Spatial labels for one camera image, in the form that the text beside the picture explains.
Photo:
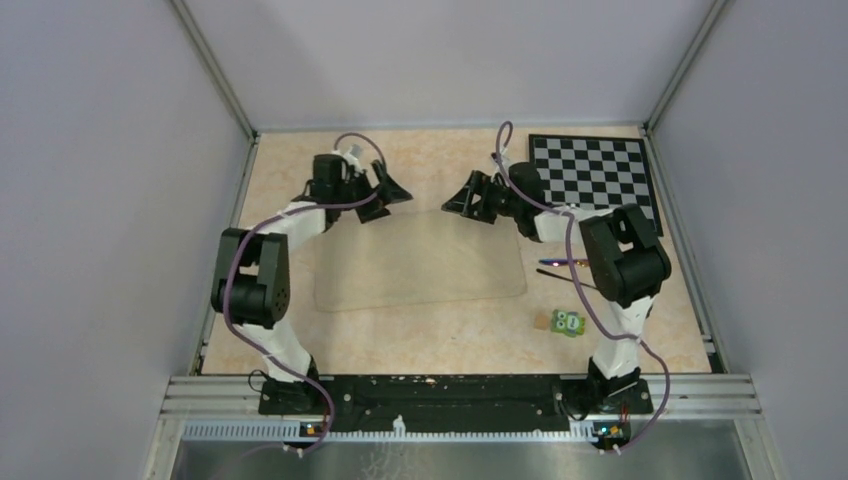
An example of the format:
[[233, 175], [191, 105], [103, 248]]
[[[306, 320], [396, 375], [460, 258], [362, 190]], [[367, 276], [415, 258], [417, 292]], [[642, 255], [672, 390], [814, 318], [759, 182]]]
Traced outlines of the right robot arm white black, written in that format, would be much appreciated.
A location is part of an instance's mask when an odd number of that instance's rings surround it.
[[576, 266], [573, 242], [580, 242], [593, 285], [611, 311], [601, 318], [592, 308], [586, 310], [602, 335], [589, 360], [586, 397], [600, 412], [612, 412], [622, 404], [627, 389], [639, 381], [644, 324], [671, 274], [669, 257], [639, 206], [606, 210], [556, 206], [547, 201], [536, 167], [519, 162], [493, 175], [472, 171], [441, 209], [485, 223], [508, 217], [522, 236], [534, 242], [562, 241], [569, 268]]

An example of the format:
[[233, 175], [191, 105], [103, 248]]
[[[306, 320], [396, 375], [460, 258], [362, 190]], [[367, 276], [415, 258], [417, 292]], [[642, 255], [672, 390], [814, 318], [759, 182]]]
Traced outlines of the beige cloth napkin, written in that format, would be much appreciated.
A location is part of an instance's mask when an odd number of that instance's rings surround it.
[[315, 241], [322, 312], [509, 298], [526, 292], [514, 224], [446, 212], [342, 219]]

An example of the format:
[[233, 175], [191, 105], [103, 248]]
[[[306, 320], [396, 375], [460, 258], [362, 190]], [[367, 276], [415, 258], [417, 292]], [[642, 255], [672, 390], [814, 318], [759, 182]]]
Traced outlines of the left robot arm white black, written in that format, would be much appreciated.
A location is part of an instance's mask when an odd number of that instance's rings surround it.
[[367, 223], [388, 216], [390, 204], [411, 200], [391, 178], [383, 156], [372, 161], [371, 171], [374, 181], [352, 151], [319, 154], [311, 179], [283, 209], [249, 229], [230, 227], [221, 233], [211, 306], [265, 363], [262, 414], [308, 413], [330, 400], [313, 356], [286, 318], [292, 298], [290, 256], [327, 232], [345, 211], [355, 211]]

